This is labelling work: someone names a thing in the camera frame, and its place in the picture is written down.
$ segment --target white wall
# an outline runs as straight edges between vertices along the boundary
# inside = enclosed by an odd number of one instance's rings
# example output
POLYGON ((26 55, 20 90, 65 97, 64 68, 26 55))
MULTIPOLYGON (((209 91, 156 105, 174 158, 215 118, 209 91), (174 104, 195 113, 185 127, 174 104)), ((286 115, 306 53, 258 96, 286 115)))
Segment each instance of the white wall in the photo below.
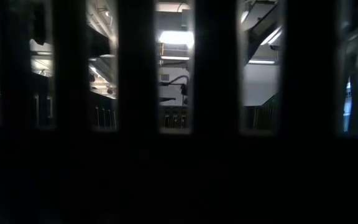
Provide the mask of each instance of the white wall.
MULTIPOLYGON (((160 74, 169 74, 170 79, 180 75, 188 75, 184 68, 161 68, 160 74)), ((176 83, 185 83, 180 79, 176 83)), ((161 97, 172 97, 176 100, 160 103, 166 106, 180 106, 182 95, 180 86, 161 86, 161 97)), ((244 67, 242 100, 244 106, 259 106, 265 103, 278 90, 278 66, 276 65, 247 65, 244 67)))

